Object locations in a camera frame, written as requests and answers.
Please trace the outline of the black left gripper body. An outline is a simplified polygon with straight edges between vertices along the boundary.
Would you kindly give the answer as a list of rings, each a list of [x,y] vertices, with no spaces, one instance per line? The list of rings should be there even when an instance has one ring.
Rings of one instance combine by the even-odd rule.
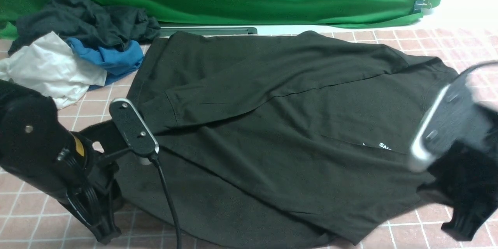
[[[102,123],[94,123],[79,132],[70,130],[75,119],[68,119],[67,122],[66,119],[57,119],[57,121],[60,123],[57,125],[57,127],[60,126],[60,129],[57,128],[58,130],[62,131],[62,129],[65,129],[72,135],[68,136],[68,142],[65,148],[72,151],[70,152],[70,155],[73,156],[76,163],[80,166],[85,178],[92,172],[92,169],[94,169],[94,172],[99,171],[97,170],[97,167],[94,166],[103,159],[105,152],[111,152],[112,144],[119,144],[123,142],[122,140],[119,140],[121,141],[119,142],[115,139],[118,131],[111,119],[104,120]],[[94,142],[100,142],[101,146],[105,149],[105,152],[95,150],[93,146]],[[87,200],[84,196],[85,193],[81,191],[79,184],[79,181],[76,181],[76,183],[69,183],[69,189],[63,190],[61,193],[62,196],[60,198],[56,198],[58,201],[59,199],[62,199],[59,203],[66,210],[77,210],[70,204],[70,201],[66,196],[66,191],[71,191],[71,187],[75,187],[76,191],[80,191],[79,193],[75,193],[75,198],[77,199],[76,202],[82,203],[79,206],[87,206]],[[112,207],[106,206],[107,204],[103,203],[101,210],[110,210],[111,208],[112,210],[121,210],[121,208],[125,205],[125,200],[123,199],[120,188],[116,182],[114,182],[111,191],[112,193],[108,193],[108,195],[112,194]]]

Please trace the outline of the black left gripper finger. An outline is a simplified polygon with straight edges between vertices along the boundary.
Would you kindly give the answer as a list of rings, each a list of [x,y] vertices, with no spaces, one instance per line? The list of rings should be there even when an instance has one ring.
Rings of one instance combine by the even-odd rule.
[[[97,194],[97,206],[83,203],[78,195],[67,191],[60,204],[85,226],[100,243],[107,245],[122,235],[114,220],[114,194]]]

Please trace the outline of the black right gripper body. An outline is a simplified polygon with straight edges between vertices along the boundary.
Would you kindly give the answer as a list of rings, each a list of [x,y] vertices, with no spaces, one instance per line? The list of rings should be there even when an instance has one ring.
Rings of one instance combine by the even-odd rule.
[[[497,146],[479,150],[454,144],[432,163],[434,177],[417,188],[422,199],[454,210],[497,209]]]

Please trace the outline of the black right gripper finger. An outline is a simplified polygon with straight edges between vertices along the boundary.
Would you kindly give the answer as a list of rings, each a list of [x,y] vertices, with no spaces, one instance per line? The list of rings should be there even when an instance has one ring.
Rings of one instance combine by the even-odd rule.
[[[469,242],[497,210],[497,201],[467,199],[455,202],[451,207],[451,220],[443,223],[441,230],[458,242]]]

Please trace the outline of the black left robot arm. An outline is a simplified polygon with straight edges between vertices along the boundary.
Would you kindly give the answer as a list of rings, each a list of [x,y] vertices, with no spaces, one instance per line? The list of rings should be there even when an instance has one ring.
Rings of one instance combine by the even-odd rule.
[[[121,236],[117,164],[102,163],[90,139],[61,125],[52,98],[1,81],[0,107],[1,167],[57,200],[99,243]]]

